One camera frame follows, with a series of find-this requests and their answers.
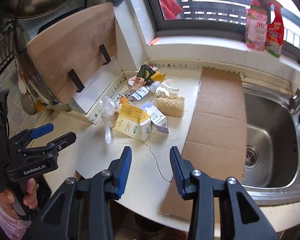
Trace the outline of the clear plastic bag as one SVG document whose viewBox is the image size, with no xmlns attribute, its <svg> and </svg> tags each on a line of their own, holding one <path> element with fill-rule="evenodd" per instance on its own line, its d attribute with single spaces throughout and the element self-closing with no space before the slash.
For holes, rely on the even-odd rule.
<svg viewBox="0 0 300 240">
<path fill-rule="evenodd" d="M 111 129 L 115 125 L 115 121 L 118 116 L 118 108 L 115 104 L 115 102 L 109 98 L 108 96 L 105 96 L 101 103 L 102 111 L 100 113 L 101 119 L 104 122 L 104 130 L 105 130 L 105 141 L 107 144 L 111 143 L 112 135 L 111 135 Z"/>
</svg>

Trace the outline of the yellow white carton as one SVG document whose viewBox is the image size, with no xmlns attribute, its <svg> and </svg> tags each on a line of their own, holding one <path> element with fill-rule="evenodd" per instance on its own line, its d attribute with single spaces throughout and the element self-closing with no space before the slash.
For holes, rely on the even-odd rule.
<svg viewBox="0 0 300 240">
<path fill-rule="evenodd" d="M 146 141 L 152 133 L 151 117 L 141 108 L 124 102 L 114 129 L 139 141 Z"/>
</svg>

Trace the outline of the orange paper cake cup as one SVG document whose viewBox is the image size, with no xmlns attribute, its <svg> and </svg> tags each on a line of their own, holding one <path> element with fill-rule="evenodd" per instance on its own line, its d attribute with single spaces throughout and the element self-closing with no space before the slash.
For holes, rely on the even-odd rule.
<svg viewBox="0 0 300 240">
<path fill-rule="evenodd" d="M 125 96 L 121 97 L 121 98 L 119 99 L 119 102 L 120 102 L 120 103 L 129 103 L 128 99 L 127 99 Z"/>
</svg>

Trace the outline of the clear plastic bottle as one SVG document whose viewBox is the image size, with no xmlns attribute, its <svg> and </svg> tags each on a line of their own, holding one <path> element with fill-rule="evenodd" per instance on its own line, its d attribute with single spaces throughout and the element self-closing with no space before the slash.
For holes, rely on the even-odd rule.
<svg viewBox="0 0 300 240">
<path fill-rule="evenodd" d="M 128 100 L 130 102 L 137 102 L 143 100 L 144 98 L 148 98 L 150 95 L 154 95 L 156 93 L 156 90 L 160 87 L 160 85 L 160 81 L 154 81 L 149 86 L 142 86 L 137 91 L 132 93 Z"/>
</svg>

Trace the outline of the white purple carton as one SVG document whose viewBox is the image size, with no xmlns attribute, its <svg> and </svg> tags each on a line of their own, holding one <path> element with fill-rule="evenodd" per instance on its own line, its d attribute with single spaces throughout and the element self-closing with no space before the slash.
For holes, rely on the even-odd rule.
<svg viewBox="0 0 300 240">
<path fill-rule="evenodd" d="M 151 102 L 146 102 L 141 108 L 151 117 L 152 124 L 158 132 L 169 134 L 167 118 L 157 107 Z"/>
</svg>

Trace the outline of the loofah sponge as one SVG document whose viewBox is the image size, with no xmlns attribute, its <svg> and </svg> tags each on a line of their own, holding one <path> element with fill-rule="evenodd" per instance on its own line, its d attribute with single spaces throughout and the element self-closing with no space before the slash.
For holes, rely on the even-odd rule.
<svg viewBox="0 0 300 240">
<path fill-rule="evenodd" d="M 182 96 L 157 98 L 157 108 L 164 115 L 181 118 L 184 115 L 185 98 Z"/>
</svg>

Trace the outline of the yellow snack packet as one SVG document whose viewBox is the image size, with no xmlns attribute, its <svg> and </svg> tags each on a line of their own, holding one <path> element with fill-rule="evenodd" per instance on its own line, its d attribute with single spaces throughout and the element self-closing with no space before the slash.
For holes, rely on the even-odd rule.
<svg viewBox="0 0 300 240">
<path fill-rule="evenodd" d="M 159 71 L 156 71 L 152 76 L 151 76 L 151 80 L 153 82 L 155 81 L 159 81 L 160 83 L 162 83 L 165 80 L 166 74 L 162 74 Z"/>
</svg>

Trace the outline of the white paper bag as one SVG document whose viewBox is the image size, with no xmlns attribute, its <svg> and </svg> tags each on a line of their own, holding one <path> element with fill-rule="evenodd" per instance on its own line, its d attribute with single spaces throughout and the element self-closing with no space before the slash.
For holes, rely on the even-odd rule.
<svg viewBox="0 0 300 240">
<path fill-rule="evenodd" d="M 179 96 L 179 89 L 173 86 L 171 79 L 168 79 L 160 84 L 155 95 L 157 98 L 177 98 Z"/>
</svg>

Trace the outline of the white rice paddle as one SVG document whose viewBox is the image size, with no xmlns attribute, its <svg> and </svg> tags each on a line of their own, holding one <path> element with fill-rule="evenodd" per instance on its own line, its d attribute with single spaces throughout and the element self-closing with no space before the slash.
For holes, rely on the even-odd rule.
<svg viewBox="0 0 300 240">
<path fill-rule="evenodd" d="M 26 94 L 27 89 L 26 89 L 25 83 L 22 80 L 19 66 L 17 66 L 17 73 L 18 73 L 18 87 L 19 87 L 19 90 L 21 91 L 22 94 Z"/>
</svg>

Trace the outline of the brown cardboard sheet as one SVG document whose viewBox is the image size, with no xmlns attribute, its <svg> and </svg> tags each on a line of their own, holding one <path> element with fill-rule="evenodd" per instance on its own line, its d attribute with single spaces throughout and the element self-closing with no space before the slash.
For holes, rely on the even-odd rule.
<svg viewBox="0 0 300 240">
<path fill-rule="evenodd" d="M 242 181 L 247 117 L 238 74 L 204 68 L 182 157 L 211 178 Z"/>
</svg>

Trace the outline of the stainless steel sink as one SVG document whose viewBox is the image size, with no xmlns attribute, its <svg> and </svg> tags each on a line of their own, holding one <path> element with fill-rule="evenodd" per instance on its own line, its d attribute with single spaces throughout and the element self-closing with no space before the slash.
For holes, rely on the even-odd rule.
<svg viewBox="0 0 300 240">
<path fill-rule="evenodd" d="M 242 185 L 262 206 L 300 202 L 300 105 L 289 96 L 252 84 L 243 86 L 247 152 Z"/>
</svg>

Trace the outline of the dark green packet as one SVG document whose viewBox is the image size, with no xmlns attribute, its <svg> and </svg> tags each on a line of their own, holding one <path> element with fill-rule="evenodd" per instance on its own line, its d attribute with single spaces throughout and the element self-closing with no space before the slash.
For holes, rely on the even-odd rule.
<svg viewBox="0 0 300 240">
<path fill-rule="evenodd" d="M 144 64 L 140 67 L 137 77 L 143 78 L 145 82 L 148 82 L 152 75 L 155 74 L 155 71 L 149 67 L 148 65 Z"/>
</svg>

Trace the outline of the chrome faucet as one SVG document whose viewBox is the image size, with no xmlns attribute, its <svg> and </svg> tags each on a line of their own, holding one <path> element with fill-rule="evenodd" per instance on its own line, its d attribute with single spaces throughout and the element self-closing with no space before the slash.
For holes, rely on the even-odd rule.
<svg viewBox="0 0 300 240">
<path fill-rule="evenodd" d="M 289 100 L 289 110 L 293 113 L 298 109 L 300 105 L 300 87 L 297 88 L 294 95 Z"/>
</svg>

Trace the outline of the red spray bottle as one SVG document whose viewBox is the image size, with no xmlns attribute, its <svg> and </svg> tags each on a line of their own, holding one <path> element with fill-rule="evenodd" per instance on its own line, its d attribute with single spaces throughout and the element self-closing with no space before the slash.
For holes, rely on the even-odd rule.
<svg viewBox="0 0 300 240">
<path fill-rule="evenodd" d="M 265 50 L 280 58 L 283 47 L 284 25 L 281 15 L 282 5 L 276 0 L 268 0 L 267 6 L 274 6 L 275 18 L 267 26 Z"/>
</svg>

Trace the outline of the window frame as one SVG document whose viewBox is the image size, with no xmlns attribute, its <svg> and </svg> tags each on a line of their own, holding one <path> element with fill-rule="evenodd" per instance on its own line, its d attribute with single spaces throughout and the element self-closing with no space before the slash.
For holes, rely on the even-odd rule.
<svg viewBox="0 0 300 240">
<path fill-rule="evenodd" d="M 274 6 L 266 6 L 267 21 Z M 285 27 L 282 53 L 300 64 L 300 0 L 276 0 L 283 7 Z M 251 0 L 145 0 L 157 36 L 211 36 L 245 40 Z"/>
</svg>

